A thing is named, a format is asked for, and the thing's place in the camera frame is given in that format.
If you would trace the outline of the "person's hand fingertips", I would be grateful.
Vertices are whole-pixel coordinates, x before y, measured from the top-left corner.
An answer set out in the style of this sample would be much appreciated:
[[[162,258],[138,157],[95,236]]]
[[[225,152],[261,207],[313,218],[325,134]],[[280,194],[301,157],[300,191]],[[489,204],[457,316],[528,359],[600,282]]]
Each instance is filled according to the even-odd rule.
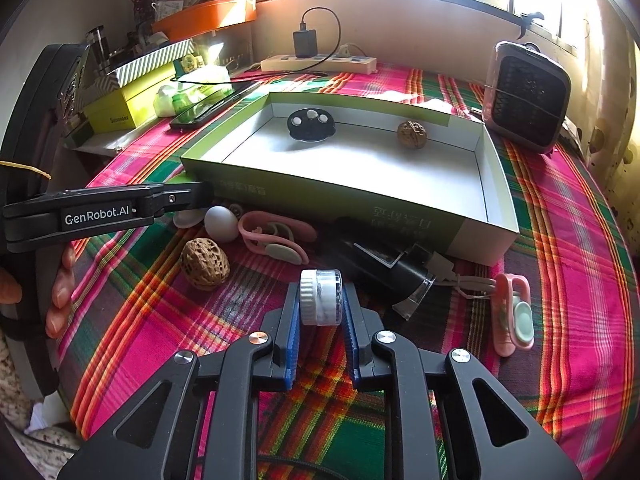
[[[58,339],[64,334],[70,318],[76,285],[75,261],[76,254],[73,246],[66,246],[52,286],[51,305],[46,316],[46,331],[52,339]]]

